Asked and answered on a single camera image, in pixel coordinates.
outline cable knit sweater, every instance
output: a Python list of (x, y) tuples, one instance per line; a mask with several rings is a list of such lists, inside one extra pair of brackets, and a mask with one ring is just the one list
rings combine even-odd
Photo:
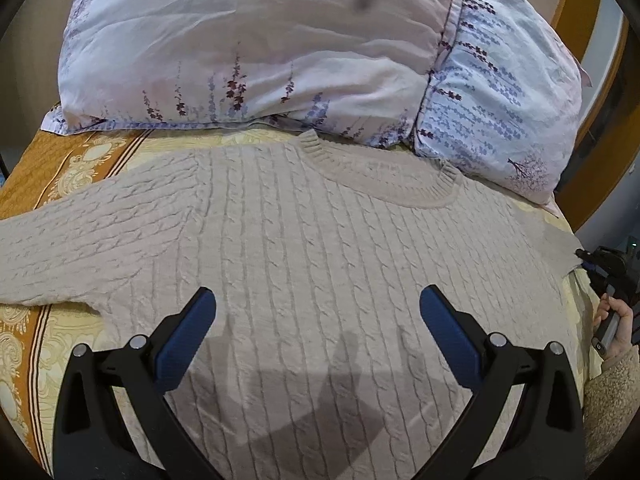
[(168, 400), (225, 478), (410, 478), (469, 398), (424, 286), (518, 345), (561, 342), (575, 369), (558, 287), (575, 262), (539, 238), (449, 164), (311, 131), (172, 153), (0, 222), (0, 301), (85, 302), (123, 343), (208, 286), (218, 317)]

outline pillow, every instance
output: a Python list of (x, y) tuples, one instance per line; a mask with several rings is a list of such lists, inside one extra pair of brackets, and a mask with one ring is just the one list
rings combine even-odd
[(574, 147), (580, 69), (526, 0), (463, 0), (414, 149), (545, 204)]
[(43, 128), (409, 136), (451, 0), (74, 0)]

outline bed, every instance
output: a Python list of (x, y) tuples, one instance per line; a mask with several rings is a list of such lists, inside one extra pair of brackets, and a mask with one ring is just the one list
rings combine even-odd
[[(5, 0), (0, 27), (6, 28), (23, 0)], [(629, 18), (640, 30), (633, 0)], [(124, 173), (163, 153), (183, 148), (227, 144), (284, 142), (292, 134), (273, 127), (254, 126), (232, 134), (216, 130), (131, 130), (117, 134), (88, 132), (60, 137), (38, 131), (11, 178), (0, 191), (0, 219), (39, 208), (91, 183)], [(514, 204), (539, 222), (565, 231), (558, 215), (533, 206), (505, 190)], [(594, 297), (586, 274), (577, 270), (562, 283), (564, 309), (575, 337), (581, 341), (577, 383), (593, 373), (597, 360), (589, 358), (585, 334), (590, 327)], [(56, 397), (72, 347), (79, 342), (93, 348), (108, 345), (100, 317), (84, 304), (55, 304), (25, 309), (0, 306), (0, 405), (12, 427), (44, 469), (51, 472), (52, 426)]]

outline ornate pattern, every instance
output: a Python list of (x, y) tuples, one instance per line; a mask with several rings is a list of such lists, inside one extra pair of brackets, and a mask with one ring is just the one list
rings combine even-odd
[(71, 349), (78, 343), (87, 343), (94, 350), (108, 348), (102, 319), (84, 304), (59, 304), (51, 310), (42, 335), (38, 380), (32, 387), (38, 392), (38, 414), (49, 463), (56, 403), (62, 377)]
[(24, 445), (31, 450), (27, 440), (29, 428), (22, 414), (23, 399), (14, 384), (14, 379), (18, 377), (18, 367), (22, 363), (23, 351), (23, 344), (14, 334), (0, 333), (0, 408)]
[(0, 330), (24, 334), (27, 332), (30, 311), (23, 306), (7, 305), (0, 309)]
[(103, 134), (91, 136), (80, 146), (81, 153), (69, 157), (68, 167), (50, 185), (50, 191), (42, 205), (91, 184), (97, 174), (97, 168), (109, 160), (113, 152), (123, 147), (128, 140), (125, 137)]

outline sweater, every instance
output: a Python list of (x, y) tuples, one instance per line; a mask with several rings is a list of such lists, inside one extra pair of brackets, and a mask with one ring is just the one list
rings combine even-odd
[(218, 317), (167, 397), (223, 476), (410, 478), (470, 398), (420, 318), (429, 283), (486, 332), (561, 342), (575, 369), (558, 283), (577, 261), (518, 218), (445, 162), (313, 131), (188, 150), (0, 222), (0, 301), (85, 302), (124, 343), (208, 286)]

